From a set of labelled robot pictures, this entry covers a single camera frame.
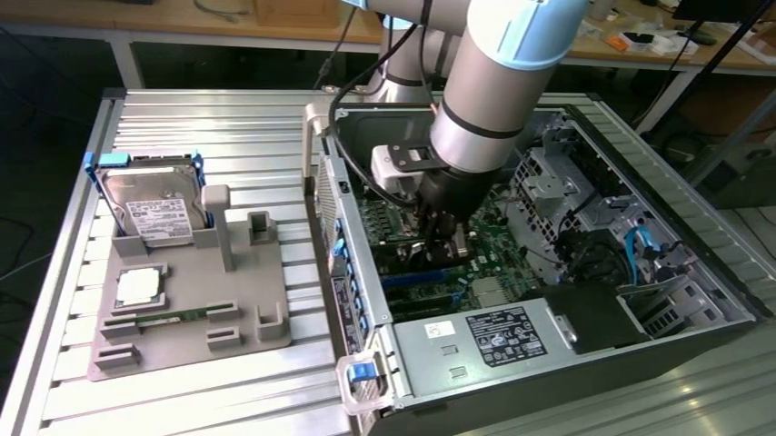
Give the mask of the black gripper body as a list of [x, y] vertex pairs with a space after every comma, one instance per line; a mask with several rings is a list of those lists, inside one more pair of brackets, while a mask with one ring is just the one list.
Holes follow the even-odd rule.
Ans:
[[492, 183], [494, 171], [468, 173], [452, 167], [426, 171], [417, 189], [420, 224], [430, 224], [432, 214], [448, 215], [456, 223], [466, 223]]

